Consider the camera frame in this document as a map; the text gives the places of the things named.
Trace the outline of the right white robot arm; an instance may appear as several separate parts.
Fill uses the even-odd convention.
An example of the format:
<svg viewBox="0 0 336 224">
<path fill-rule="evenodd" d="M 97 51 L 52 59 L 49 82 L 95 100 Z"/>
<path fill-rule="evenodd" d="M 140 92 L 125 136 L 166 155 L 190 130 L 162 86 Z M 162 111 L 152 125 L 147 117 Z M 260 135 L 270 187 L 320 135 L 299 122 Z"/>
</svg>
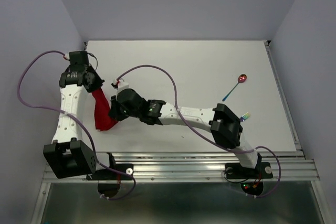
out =
<svg viewBox="0 0 336 224">
<path fill-rule="evenodd" d="M 260 172 L 260 155 L 245 141 L 240 119 L 224 104 L 215 108 L 176 108 L 163 100 L 146 100 L 133 89 L 126 88 L 111 97 L 109 116 L 121 122 L 136 118 L 147 125 L 181 125 L 211 133 L 214 143 L 232 151 L 239 160 L 244 175 Z"/>
</svg>

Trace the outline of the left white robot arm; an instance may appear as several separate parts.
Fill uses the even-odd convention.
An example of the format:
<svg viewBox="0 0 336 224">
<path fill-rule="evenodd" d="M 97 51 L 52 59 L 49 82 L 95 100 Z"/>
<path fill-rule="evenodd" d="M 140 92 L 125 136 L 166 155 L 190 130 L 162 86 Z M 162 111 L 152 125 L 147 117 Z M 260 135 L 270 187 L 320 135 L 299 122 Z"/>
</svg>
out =
<svg viewBox="0 0 336 224">
<path fill-rule="evenodd" d="M 117 121 L 109 117 L 110 105 L 102 90 L 102 80 L 89 62 L 86 51 L 69 53 L 70 65 L 59 80 L 61 112 L 52 143 L 45 145 L 43 155 L 57 178 L 93 174 L 97 168 L 95 151 L 84 143 L 82 116 L 87 95 L 95 99 L 96 130 L 107 131 Z"/>
</svg>

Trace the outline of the red cloth napkin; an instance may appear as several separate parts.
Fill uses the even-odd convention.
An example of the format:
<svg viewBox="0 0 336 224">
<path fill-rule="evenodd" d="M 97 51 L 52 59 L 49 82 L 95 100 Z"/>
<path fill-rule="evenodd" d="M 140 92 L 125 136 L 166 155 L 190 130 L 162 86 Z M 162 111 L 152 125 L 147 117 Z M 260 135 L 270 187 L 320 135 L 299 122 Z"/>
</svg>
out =
<svg viewBox="0 0 336 224">
<path fill-rule="evenodd" d="M 101 88 L 92 92 L 95 100 L 94 122 L 95 128 L 99 131 L 107 131 L 114 127 L 118 121 L 109 117 L 110 106 Z"/>
</svg>

